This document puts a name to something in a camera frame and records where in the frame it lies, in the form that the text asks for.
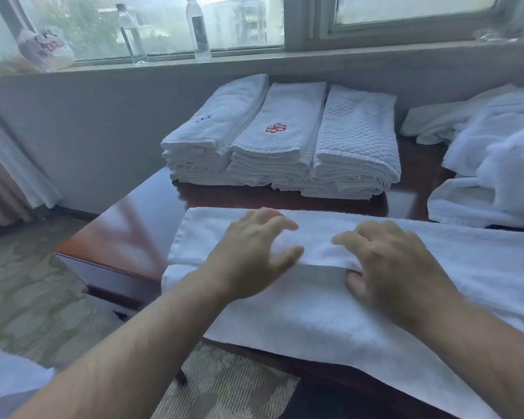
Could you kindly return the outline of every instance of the wall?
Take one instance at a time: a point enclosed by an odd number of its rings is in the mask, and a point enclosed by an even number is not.
[[[60,188],[61,205],[101,213],[160,169],[162,138],[233,76],[167,72],[62,73],[0,77],[0,116],[28,155]],[[391,67],[282,75],[275,81],[327,80],[398,96],[398,125],[412,106],[451,102],[506,83],[524,85],[524,64]]]

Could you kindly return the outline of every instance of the window sill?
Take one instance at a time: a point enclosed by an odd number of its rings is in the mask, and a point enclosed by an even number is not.
[[[383,47],[334,49],[327,51],[286,52],[214,57],[207,62],[194,59],[154,61],[138,67],[131,63],[77,66],[57,73],[120,74],[147,77],[170,71],[172,77],[247,76],[314,74],[363,69],[400,69],[438,66],[524,64],[524,40],[511,43],[456,41]]]

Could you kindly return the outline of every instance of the dark bottle label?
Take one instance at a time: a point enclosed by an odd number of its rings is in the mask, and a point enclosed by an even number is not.
[[[198,44],[198,51],[208,51],[208,35],[206,34],[206,26],[204,25],[204,18],[202,16],[195,16],[192,18],[192,26],[194,27],[194,35],[196,36],[196,44]]]

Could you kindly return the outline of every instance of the clear bottle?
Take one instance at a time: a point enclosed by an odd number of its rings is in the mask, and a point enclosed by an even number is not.
[[[128,48],[130,57],[132,57],[132,62],[136,66],[147,66],[149,63],[142,44],[142,38],[140,38],[138,22],[128,13],[124,4],[117,4],[117,10],[118,25],[121,28],[122,37],[126,42],[126,48]]]
[[[196,0],[188,0],[187,20],[196,60],[209,60],[212,58],[212,53],[210,51],[210,44],[208,43],[206,23],[204,21],[202,8]]]

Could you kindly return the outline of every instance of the person's right arm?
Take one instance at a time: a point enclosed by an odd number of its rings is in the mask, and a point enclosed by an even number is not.
[[[392,221],[364,222],[332,240],[355,254],[356,298],[434,351],[502,418],[524,419],[524,333],[467,301],[419,237]]]

